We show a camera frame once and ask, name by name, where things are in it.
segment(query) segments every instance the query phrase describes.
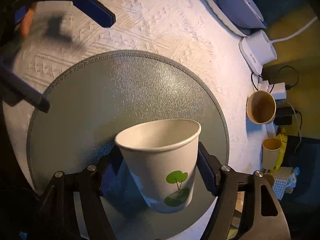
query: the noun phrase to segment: white perforated basket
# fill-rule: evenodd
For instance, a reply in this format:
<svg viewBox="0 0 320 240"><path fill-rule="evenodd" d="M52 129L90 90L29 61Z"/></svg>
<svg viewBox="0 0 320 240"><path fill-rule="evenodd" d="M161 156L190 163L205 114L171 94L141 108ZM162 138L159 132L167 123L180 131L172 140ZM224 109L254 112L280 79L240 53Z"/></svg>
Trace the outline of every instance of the white perforated basket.
<svg viewBox="0 0 320 240"><path fill-rule="evenodd" d="M281 200L284 195L285 187L288 183L288 177L290 176L292 167L280 167L272 176L275 178L275 183L272 187L277 199Z"/></svg>

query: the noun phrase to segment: yellow wall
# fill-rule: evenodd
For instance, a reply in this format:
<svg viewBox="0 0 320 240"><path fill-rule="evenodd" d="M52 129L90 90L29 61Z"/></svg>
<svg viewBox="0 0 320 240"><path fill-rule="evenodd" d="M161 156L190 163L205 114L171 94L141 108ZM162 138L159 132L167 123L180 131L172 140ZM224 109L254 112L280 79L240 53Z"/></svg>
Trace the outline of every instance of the yellow wall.
<svg viewBox="0 0 320 240"><path fill-rule="evenodd" d="M279 39L291 35L303 27L315 16L310 5L306 4L284 16L271 25L266 33L268 37ZM294 84L296 73L291 69L276 70L290 65L300 72L298 85L287 91L287 101L302 113L302 136L320 139L320 22L317 20L298 36L274 43L278 59L264 66L266 73L273 73L274 83ZM286 126L290 135L297 135L295 119Z"/></svg>

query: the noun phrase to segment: paper cup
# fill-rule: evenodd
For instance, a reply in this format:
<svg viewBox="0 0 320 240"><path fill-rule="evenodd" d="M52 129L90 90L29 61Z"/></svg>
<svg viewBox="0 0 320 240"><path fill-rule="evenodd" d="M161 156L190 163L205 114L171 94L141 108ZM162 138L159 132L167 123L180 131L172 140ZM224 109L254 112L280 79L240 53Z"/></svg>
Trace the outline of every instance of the paper cup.
<svg viewBox="0 0 320 240"><path fill-rule="evenodd" d="M270 93L259 90L248 98L246 111L251 122L269 124L276 116L276 101Z"/></svg>
<svg viewBox="0 0 320 240"><path fill-rule="evenodd" d="M135 125L115 139L148 206L174 213L193 194L199 134L198 122L167 119Z"/></svg>
<svg viewBox="0 0 320 240"><path fill-rule="evenodd" d="M276 166L282 141L277 138L265 139L262 143L262 167L266 170Z"/></svg>

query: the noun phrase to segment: white cable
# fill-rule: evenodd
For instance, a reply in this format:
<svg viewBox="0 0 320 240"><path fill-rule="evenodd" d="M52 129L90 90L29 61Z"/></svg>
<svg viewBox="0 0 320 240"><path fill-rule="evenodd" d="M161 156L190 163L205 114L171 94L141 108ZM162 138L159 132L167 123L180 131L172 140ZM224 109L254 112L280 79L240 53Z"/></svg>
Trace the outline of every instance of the white cable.
<svg viewBox="0 0 320 240"><path fill-rule="evenodd" d="M297 117L297 114L296 114L296 110L293 108L293 106L287 102L287 104L289 104L293 110L293 113L294 113L294 116L296 117L296 121L297 121L297 127L298 127L298 131L299 131L299 134L300 134L300 141L298 143L298 145L296 146L296 148L294 149L294 152L293 152L293 156L296 155L296 151L301 143L301 140L302 140L302 135L301 135L301 131L300 131L300 127L299 127L299 122L298 122L298 117Z"/></svg>
<svg viewBox="0 0 320 240"><path fill-rule="evenodd" d="M286 41L288 39L291 39L295 36L297 36L298 34L302 33L305 29L307 29L308 27L310 27L311 24L313 24L316 20L318 19L318 17L314 17L306 26L302 27L300 30L298 30L297 32L295 32L294 34L286 37L286 38L281 38L281 39L277 39L277 40L273 40L273 41L270 41L270 43L275 43L275 42L279 42L279 41Z"/></svg>

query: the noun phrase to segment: white saucer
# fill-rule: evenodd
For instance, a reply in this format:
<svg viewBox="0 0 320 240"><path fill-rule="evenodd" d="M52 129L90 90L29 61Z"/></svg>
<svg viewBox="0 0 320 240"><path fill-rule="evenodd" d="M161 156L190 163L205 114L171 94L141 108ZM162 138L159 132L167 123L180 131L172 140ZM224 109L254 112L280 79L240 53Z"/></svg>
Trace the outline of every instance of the white saucer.
<svg viewBox="0 0 320 240"><path fill-rule="evenodd" d="M209 6L211 7L212 11L215 13L216 16L227 26L231 31L241 37L247 37L250 35L250 29L243 29L238 28L235 26L229 18L223 13L223 11L217 5L217 0L206 0Z"/></svg>

